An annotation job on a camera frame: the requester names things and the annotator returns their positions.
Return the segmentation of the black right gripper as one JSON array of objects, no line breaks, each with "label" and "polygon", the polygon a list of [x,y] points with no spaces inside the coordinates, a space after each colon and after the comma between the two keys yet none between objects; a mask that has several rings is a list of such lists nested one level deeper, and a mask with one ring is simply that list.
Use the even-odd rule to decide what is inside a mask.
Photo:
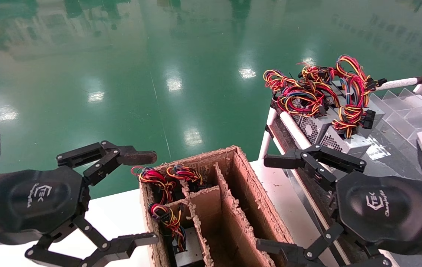
[{"label": "black right gripper", "polygon": [[[325,165],[348,175],[336,182]],[[313,171],[316,183],[325,191],[336,189],[339,220],[364,243],[411,242],[422,234],[421,180],[367,176],[362,174],[364,160],[321,145],[289,150],[284,155],[267,154],[264,166]],[[256,248],[281,255],[286,267],[324,267],[319,256],[344,232],[345,228],[335,223],[307,249],[267,239],[258,239]]]}]

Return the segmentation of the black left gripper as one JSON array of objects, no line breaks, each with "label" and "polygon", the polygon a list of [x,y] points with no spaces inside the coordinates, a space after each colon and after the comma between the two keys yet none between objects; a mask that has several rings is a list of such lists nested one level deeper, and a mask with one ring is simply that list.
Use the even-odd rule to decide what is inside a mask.
[{"label": "black left gripper", "polygon": [[[87,185],[95,186],[120,165],[153,164],[157,158],[155,151],[102,141],[58,154],[56,161],[61,167],[57,169],[0,174],[0,244],[38,240],[24,256],[46,267],[105,267],[131,258],[137,247],[158,243],[158,236],[146,232],[106,240],[80,216],[90,201]],[[93,165],[83,176],[73,170],[89,163]],[[50,245],[64,237],[67,228],[79,229],[96,246],[94,252],[81,259],[50,251]]]}]

